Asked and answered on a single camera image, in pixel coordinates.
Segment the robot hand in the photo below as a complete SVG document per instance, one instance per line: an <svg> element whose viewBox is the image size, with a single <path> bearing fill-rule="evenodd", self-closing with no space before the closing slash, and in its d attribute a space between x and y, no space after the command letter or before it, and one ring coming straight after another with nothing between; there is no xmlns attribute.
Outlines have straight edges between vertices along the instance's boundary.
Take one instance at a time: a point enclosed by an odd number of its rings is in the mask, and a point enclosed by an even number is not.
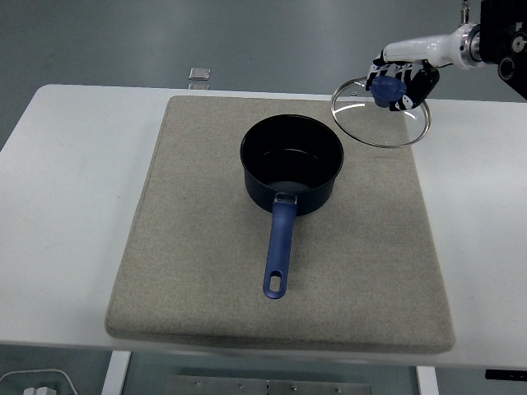
<svg viewBox="0 0 527 395"><path fill-rule="evenodd" d="M414 109L430 95L441 67L469 69L463 33L435 35L388 44L372 61L366 90L391 111Z"/></svg>

